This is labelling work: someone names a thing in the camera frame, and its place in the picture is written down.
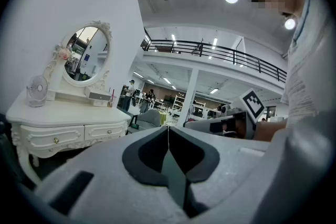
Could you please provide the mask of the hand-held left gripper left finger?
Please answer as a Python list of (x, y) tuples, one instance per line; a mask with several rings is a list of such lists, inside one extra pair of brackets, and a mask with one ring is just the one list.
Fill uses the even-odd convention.
[(166, 155), (192, 143), (174, 127), (98, 143), (48, 175), (35, 194), (72, 223), (184, 223), (189, 216), (169, 182), (176, 163)]

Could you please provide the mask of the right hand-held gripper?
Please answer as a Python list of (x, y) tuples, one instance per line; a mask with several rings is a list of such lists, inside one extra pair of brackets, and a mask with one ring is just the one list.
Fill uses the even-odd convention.
[(214, 123), (210, 124), (209, 120), (190, 120), (184, 123), (184, 127), (225, 137), (251, 139), (264, 109), (259, 96), (250, 89), (239, 96), (237, 101), (222, 106), (221, 116)]

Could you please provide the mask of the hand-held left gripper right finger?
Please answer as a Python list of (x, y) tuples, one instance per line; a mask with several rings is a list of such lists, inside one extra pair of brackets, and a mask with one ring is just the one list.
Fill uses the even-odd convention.
[(169, 146), (189, 182), (174, 223), (252, 223), (278, 166), (271, 142), (169, 129)]

